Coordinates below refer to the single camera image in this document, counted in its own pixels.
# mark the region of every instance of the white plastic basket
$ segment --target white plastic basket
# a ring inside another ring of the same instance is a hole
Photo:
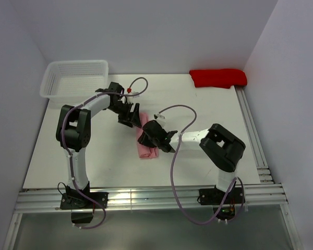
[[[107,87],[105,60],[54,61],[47,66],[40,95],[56,103],[82,102]]]

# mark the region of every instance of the purple cable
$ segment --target purple cable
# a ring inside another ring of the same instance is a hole
[[[191,108],[191,107],[189,107],[189,106],[187,106],[187,105],[178,104],[178,105],[173,105],[173,106],[167,107],[167,108],[165,108],[165,109],[162,109],[162,110],[159,112],[159,114],[161,114],[162,112],[164,112],[164,111],[166,111],[166,110],[168,110],[168,109],[175,108],[175,107],[185,107],[185,108],[188,108],[188,109],[190,109],[192,112],[194,112],[194,115],[195,115],[194,119],[193,119],[187,126],[185,126],[185,127],[181,130],[181,132],[180,132],[180,134],[179,134],[179,137],[178,137],[178,145],[177,145],[177,148],[176,148],[176,150],[175,150],[175,153],[174,153],[174,156],[173,156],[173,159],[172,159],[172,163],[171,163],[171,186],[172,186],[172,191],[173,191],[173,194],[174,194],[176,203],[177,203],[179,209],[181,210],[182,214],[183,214],[189,221],[191,221],[192,223],[194,223],[194,224],[196,224],[196,225],[200,225],[200,226],[202,226],[202,225],[207,225],[207,224],[209,224],[211,221],[213,221],[213,220],[216,218],[216,216],[218,215],[218,213],[219,213],[220,210],[222,209],[222,206],[223,206],[224,203],[225,203],[225,200],[226,200],[226,198],[227,198],[228,193],[230,192],[231,188],[232,188],[233,185],[235,184],[236,179],[238,179],[238,180],[240,181],[240,183],[241,183],[243,198],[242,198],[242,203],[241,203],[241,207],[240,207],[239,211],[236,213],[236,215],[235,215],[232,219],[227,220],[227,221],[232,221],[232,220],[235,219],[235,218],[237,217],[237,215],[242,211],[242,208],[243,208],[243,205],[244,205],[244,202],[245,202],[244,185],[243,185],[242,180],[241,180],[239,177],[235,177],[235,178],[233,179],[233,181],[231,182],[231,184],[228,186],[228,188],[227,188],[227,190],[226,190],[226,193],[225,193],[225,195],[224,195],[224,197],[223,197],[223,199],[222,199],[222,201],[221,201],[221,203],[220,203],[220,205],[219,205],[217,211],[213,214],[213,216],[212,216],[209,220],[207,220],[207,221],[198,221],[198,220],[195,220],[195,219],[192,218],[192,217],[185,211],[185,209],[182,207],[181,202],[179,201],[179,198],[178,198],[178,196],[177,196],[176,189],[175,189],[175,184],[174,184],[174,164],[175,164],[176,156],[177,156],[178,151],[179,151],[179,147],[180,147],[181,142],[182,142],[182,134],[184,133],[184,131],[186,131],[186,129],[188,129],[188,128],[196,121],[196,119],[197,119],[197,113],[196,113],[196,111],[195,111],[193,108]]]
[[[72,155],[73,155],[73,154],[71,153],[71,151],[70,151],[69,148],[67,147],[67,144],[66,144],[66,141],[65,141],[65,134],[64,134],[68,117],[69,117],[69,115],[70,115],[74,110],[76,110],[76,109],[78,109],[78,108],[82,108],[84,105],[90,103],[92,100],[94,100],[94,99],[96,99],[96,98],[98,98],[98,97],[100,97],[100,96],[102,96],[102,95],[112,94],[112,95],[120,95],[120,96],[124,96],[124,97],[130,97],[130,96],[137,96],[137,95],[142,94],[143,92],[146,91],[146,89],[147,89],[147,87],[148,87],[148,80],[147,80],[145,77],[138,77],[138,78],[134,79],[133,82],[131,83],[130,87],[131,87],[137,80],[139,80],[139,79],[144,79],[144,80],[146,81],[146,87],[145,87],[141,92],[135,93],[135,94],[132,94],[132,95],[123,94],[123,93],[116,93],[116,92],[102,92],[102,93],[100,93],[100,94],[97,94],[97,95],[95,95],[95,96],[93,96],[93,97],[87,99],[84,103],[82,103],[82,104],[80,104],[80,105],[78,105],[78,106],[75,106],[75,107],[73,107],[72,109],[70,109],[70,110],[67,112],[67,114],[66,114],[66,116],[65,116],[65,118],[64,118],[63,127],[62,127],[62,130],[61,130],[61,137],[62,137],[62,142],[63,142],[63,148],[68,152],[68,154],[69,154],[69,156],[70,156],[70,158],[69,158],[69,168],[70,168],[70,174],[71,174],[72,183],[73,183],[73,185],[74,185],[74,188],[76,189],[76,191],[77,191],[82,197],[84,197],[84,198],[86,198],[87,200],[89,200],[89,201],[93,202],[94,204],[98,205],[98,206],[103,210],[103,214],[104,214],[103,219],[102,219],[98,224],[96,224],[96,225],[94,225],[94,226],[90,226],[90,227],[82,227],[82,226],[79,226],[79,225],[76,225],[76,224],[75,224],[74,226],[76,226],[76,227],[78,227],[78,228],[81,228],[81,229],[93,229],[93,228],[97,228],[98,226],[100,226],[100,225],[104,222],[105,216],[106,216],[106,212],[105,212],[104,207],[103,207],[100,203],[98,203],[97,201],[95,201],[95,200],[93,200],[92,198],[90,198],[90,197],[86,196],[85,194],[83,194],[83,193],[79,190],[78,184],[77,184],[77,182],[75,181],[74,170],[73,170],[73,159],[72,159]]]

